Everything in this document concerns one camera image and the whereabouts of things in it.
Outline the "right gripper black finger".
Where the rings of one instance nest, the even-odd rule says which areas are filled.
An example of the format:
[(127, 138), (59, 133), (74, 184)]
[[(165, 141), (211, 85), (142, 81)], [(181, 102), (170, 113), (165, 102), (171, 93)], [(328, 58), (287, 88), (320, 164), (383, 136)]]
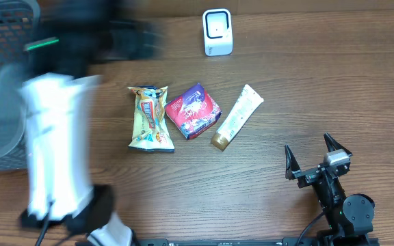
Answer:
[(329, 133), (324, 133), (324, 140), (326, 142), (326, 147), (329, 152), (343, 150), (349, 157), (352, 156), (352, 153), (347, 148), (342, 146), (338, 141), (336, 141)]
[(296, 158), (293, 155), (293, 152), (287, 144), (285, 145), (285, 159), (285, 178), (288, 180), (296, 179), (301, 172), (301, 169), (298, 165), (298, 162), (296, 161)]

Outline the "white tube gold cap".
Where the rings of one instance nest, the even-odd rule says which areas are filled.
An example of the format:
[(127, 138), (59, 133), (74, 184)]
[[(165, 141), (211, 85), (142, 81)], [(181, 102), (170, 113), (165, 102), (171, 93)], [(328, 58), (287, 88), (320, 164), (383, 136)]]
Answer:
[(224, 151), (264, 99), (245, 84), (225, 121), (211, 138), (211, 143)]

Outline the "red purple pad pack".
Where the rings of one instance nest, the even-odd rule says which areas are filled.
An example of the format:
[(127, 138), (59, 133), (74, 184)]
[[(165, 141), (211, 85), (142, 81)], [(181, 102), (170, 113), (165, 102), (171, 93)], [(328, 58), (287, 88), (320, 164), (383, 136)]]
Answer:
[(171, 100), (165, 109), (167, 116), (186, 139), (196, 138), (222, 115), (220, 106), (199, 83)]

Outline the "yellow snack bag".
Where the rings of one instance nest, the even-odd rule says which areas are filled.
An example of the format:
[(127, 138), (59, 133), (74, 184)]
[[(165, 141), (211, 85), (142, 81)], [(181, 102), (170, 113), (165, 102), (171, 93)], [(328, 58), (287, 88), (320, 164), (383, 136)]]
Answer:
[(166, 126), (168, 87), (128, 87), (135, 94), (132, 141), (129, 148), (147, 152), (174, 152)]

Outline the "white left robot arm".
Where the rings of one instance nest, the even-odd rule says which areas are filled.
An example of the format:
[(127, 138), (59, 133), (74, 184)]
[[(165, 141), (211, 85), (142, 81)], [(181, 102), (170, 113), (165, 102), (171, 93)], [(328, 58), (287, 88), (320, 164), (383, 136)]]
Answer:
[(24, 46), (28, 80), (20, 89), (29, 204), (23, 228), (46, 234), (65, 225), (91, 245), (136, 245), (114, 208), (114, 191), (89, 173), (91, 100), (101, 82), (91, 64), (147, 59), (155, 52), (150, 24), (122, 17), (122, 1), (58, 1)]

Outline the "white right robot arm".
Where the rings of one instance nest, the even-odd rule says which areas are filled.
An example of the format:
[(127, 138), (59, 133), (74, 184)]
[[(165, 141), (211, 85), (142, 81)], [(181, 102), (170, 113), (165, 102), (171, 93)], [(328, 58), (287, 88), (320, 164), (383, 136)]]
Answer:
[(301, 170), (293, 152), (285, 146), (285, 178), (299, 188), (311, 186), (322, 212), (295, 240), (296, 245), (378, 245), (373, 231), (374, 201), (365, 194), (347, 196), (339, 177), (350, 170), (352, 152), (324, 133), (328, 152), (316, 168)]

